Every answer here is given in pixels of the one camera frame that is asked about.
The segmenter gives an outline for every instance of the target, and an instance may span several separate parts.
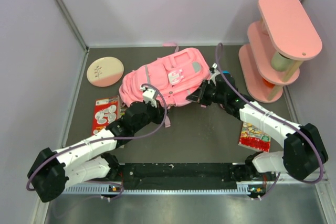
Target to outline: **pink object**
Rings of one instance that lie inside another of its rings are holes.
[[[163,47],[175,47],[175,51],[174,52],[178,52],[178,50],[179,50],[178,44],[175,43],[175,42],[163,43],[162,46]]]
[[[277,101],[282,96],[282,90],[275,97],[268,101],[267,96],[272,88],[266,86],[258,72],[257,65],[253,59],[253,53],[250,44],[243,45],[239,50],[239,60],[243,70],[247,90],[249,94],[260,102],[271,103]]]
[[[166,119],[164,120],[164,126],[166,127],[166,128],[168,128],[168,127],[170,127],[170,119],[169,119],[169,117],[168,116],[166,116]]]
[[[260,21],[254,22],[248,27],[247,36],[258,71],[265,80],[283,86],[293,83],[299,77],[300,69],[296,70],[287,82],[283,82],[282,79],[286,72],[279,72],[272,68],[271,59],[276,50],[272,45],[270,37],[263,33]]]
[[[209,77],[209,66],[200,51],[186,48],[126,74],[119,93],[130,106],[134,101],[142,101],[140,86],[149,83],[160,90],[168,106],[184,106],[190,103],[185,98]]]
[[[259,0],[258,7],[275,49],[293,60],[310,60],[322,41],[299,0]]]

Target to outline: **red package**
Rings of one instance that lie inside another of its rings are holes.
[[[250,123],[243,123],[238,145],[256,150],[269,152],[271,137]]]
[[[107,125],[120,117],[120,98],[118,95],[96,100],[93,116],[92,135],[97,134]]]

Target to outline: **pink shelf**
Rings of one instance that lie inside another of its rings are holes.
[[[310,60],[322,41],[299,0],[259,0],[258,7],[273,46],[293,60]]]
[[[254,22],[248,27],[247,36],[252,47],[258,71],[265,80],[281,86],[296,81],[299,77],[300,69],[296,70],[287,82],[283,82],[282,78],[284,77],[285,72],[279,72],[272,68],[271,59],[276,50],[273,47],[269,36],[262,33],[260,21]]]
[[[254,99],[260,102],[271,103],[277,101],[282,96],[281,89],[272,100],[267,100],[267,95],[271,92],[272,88],[267,87],[263,83],[262,77],[259,74],[257,65],[254,61],[250,44],[243,45],[240,48],[239,60],[247,90]]]

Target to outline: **white wall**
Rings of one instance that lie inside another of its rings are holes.
[[[89,46],[247,42],[257,0],[64,0]]]
[[[335,0],[304,0],[322,42],[322,52],[300,67],[289,86],[301,123],[316,125],[329,154],[325,168],[336,191],[336,5]]]
[[[38,152],[60,145],[83,51],[53,0],[0,0],[0,223],[28,223]]]

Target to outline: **black base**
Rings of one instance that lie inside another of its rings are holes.
[[[125,164],[119,167],[122,174],[115,180],[123,180],[125,189],[157,190],[209,190],[236,189],[237,172],[239,180],[252,181],[249,172],[242,173],[245,165],[232,163],[160,163]],[[268,181],[274,181],[275,175],[265,173]],[[262,182],[262,176],[253,181]]]

